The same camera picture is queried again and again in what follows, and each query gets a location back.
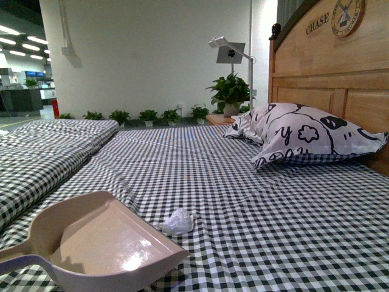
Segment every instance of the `white paper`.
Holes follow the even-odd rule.
[[[177,209],[171,217],[160,224],[168,235],[186,234],[193,230],[193,216],[184,209]]]

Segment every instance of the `plant pot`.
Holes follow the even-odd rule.
[[[225,117],[237,116],[239,114],[239,108],[241,107],[241,102],[238,102],[238,107],[233,105],[225,105],[223,109],[223,114]]]

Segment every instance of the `windmill emblem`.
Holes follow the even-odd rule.
[[[338,0],[332,13],[332,32],[338,37],[352,34],[362,21],[365,0]]]

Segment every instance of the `wall outlet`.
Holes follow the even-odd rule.
[[[72,54],[72,48],[71,47],[62,47],[61,52],[64,56],[70,56]]]

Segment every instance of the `nightstand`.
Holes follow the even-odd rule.
[[[210,125],[230,125],[234,123],[234,119],[230,117],[224,117],[223,114],[209,114],[207,121]]]

